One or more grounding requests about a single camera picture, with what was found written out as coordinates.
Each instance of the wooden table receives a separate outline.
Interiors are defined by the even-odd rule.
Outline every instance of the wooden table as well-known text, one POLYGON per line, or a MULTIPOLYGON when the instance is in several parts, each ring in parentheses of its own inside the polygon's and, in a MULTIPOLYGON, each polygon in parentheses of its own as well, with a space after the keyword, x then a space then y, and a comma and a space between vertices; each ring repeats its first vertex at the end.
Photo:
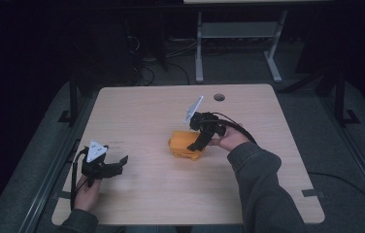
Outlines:
MULTIPOLYGON (((240 122, 258 145, 282 159, 279 180, 307 223, 324 220, 273 88, 267 84, 193 85, 103 88, 84 131, 80 147, 90 140, 109 145, 106 163, 129 155, 121 176, 104 180, 93 212, 101 224, 242 223, 238 185, 228 152, 207 147, 198 161, 176 158, 168 140, 183 124, 186 109, 204 95, 197 112, 219 112, 240 122), (215 94, 225 100, 217 102, 215 94)), ((70 191, 71 174, 63 187, 70 191)), ((52 216, 61 224, 70 201, 59 198, 52 216)))

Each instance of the table hole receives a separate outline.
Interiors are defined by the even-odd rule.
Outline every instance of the table hole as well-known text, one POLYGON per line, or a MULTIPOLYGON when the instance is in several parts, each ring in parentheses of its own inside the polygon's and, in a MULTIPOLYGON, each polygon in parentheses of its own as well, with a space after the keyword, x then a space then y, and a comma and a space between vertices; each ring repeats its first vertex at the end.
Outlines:
POLYGON ((218 93, 214 95, 214 99, 218 102, 221 102, 225 99, 225 96, 223 94, 218 93))

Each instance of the person's left hand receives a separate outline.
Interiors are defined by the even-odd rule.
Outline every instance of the person's left hand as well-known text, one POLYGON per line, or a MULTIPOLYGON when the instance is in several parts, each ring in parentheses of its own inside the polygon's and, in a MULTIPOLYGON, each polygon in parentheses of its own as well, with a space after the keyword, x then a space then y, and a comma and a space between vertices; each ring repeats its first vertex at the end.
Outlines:
POLYGON ((102 180, 95 180, 91 187, 88 187, 88 183, 85 180, 86 176, 82 175, 77 183, 77 189, 80 185, 83 184, 83 186, 77 192, 74 209, 90 212, 97 204, 102 180))

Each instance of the sweatshirt sleeve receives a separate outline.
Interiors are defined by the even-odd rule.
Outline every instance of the sweatshirt sleeve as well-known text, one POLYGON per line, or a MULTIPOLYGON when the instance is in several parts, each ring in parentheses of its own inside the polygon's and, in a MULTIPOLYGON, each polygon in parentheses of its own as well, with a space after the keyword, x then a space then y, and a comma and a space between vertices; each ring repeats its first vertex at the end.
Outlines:
POLYGON ((55 230, 55 233, 92 233, 95 231, 98 219, 96 216, 74 209, 68 218, 55 230))
POLYGON ((291 196, 279 185, 281 159, 253 143, 228 154, 239 185, 246 232, 306 232, 291 196))

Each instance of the white metal frame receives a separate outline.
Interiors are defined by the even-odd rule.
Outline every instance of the white metal frame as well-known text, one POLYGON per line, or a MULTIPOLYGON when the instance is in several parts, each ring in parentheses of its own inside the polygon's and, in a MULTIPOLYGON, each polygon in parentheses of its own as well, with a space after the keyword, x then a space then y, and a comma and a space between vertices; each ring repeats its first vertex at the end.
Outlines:
POLYGON ((195 55, 195 81, 204 81, 201 44, 203 38, 273 38, 269 50, 264 51, 274 82, 281 83, 282 77, 274 61, 274 54, 282 34, 287 11, 282 11, 278 21, 262 22, 203 22, 202 13, 198 13, 197 54, 195 55))

